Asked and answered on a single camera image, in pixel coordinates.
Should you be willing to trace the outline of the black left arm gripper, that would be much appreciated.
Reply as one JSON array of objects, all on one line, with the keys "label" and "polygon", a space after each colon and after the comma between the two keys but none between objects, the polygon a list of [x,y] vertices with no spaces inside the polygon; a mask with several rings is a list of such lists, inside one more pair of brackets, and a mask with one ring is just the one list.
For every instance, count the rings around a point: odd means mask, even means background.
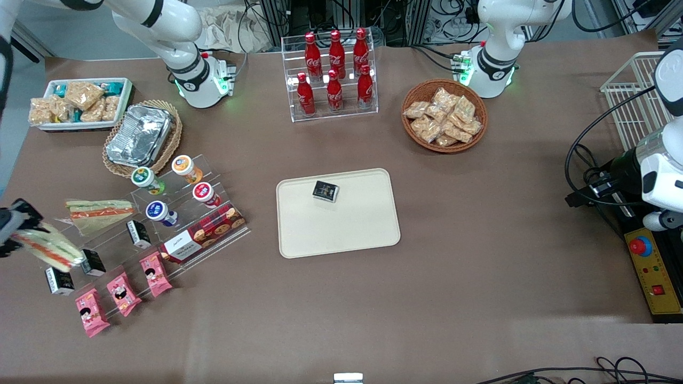
[{"label": "black left arm gripper", "polygon": [[631,148],[612,159],[610,177],[614,187],[612,197],[615,203],[645,205],[641,197],[641,165],[637,158],[636,148]]}]

